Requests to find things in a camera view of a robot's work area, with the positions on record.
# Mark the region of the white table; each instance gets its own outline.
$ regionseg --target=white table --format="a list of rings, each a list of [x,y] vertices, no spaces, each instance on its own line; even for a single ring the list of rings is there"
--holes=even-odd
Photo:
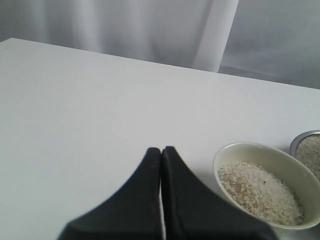
[[[295,136],[320,129],[319,104],[320,90],[4,41],[0,239],[56,239],[110,197],[151,146],[175,146],[215,191],[220,147],[252,141],[288,152]]]

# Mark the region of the metal bowl rim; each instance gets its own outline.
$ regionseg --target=metal bowl rim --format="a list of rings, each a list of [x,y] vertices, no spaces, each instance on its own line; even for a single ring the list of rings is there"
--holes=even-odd
[[[292,157],[296,157],[296,151],[297,151],[297,148],[298,148],[298,145],[299,143],[307,138],[307,137],[310,137],[310,136],[313,136],[313,135],[320,135],[320,130],[312,130],[312,131],[306,131],[304,133],[301,133],[300,135],[298,135],[295,139],[293,139],[291,145],[290,145],[290,155]]]

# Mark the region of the black plastic piece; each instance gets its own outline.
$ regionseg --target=black plastic piece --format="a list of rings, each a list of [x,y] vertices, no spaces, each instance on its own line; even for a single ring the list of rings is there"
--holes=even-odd
[[[277,239],[266,223],[207,188],[172,146],[162,152],[161,194],[167,240]]]
[[[59,240],[160,240],[161,152],[149,148],[128,181],[107,201],[68,223]]]

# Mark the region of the white rice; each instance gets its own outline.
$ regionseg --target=white rice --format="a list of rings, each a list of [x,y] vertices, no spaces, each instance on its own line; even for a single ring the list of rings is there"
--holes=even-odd
[[[295,158],[320,180],[320,135],[303,139],[296,149]]]
[[[304,213],[293,190],[261,165],[232,162],[218,170],[225,190],[247,211],[286,226],[303,222]]]

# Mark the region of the black object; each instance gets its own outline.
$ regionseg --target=black object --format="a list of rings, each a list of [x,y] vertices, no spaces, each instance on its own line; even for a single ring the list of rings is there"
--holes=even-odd
[[[107,201],[66,225],[58,240],[162,239],[159,187],[168,240],[276,240],[264,222],[209,190],[176,149],[149,148]]]
[[[149,148],[129,180],[107,201],[67,224],[58,240],[160,240],[161,152]]]
[[[277,239],[266,223],[202,184],[172,146],[162,152],[161,194],[168,240]]]

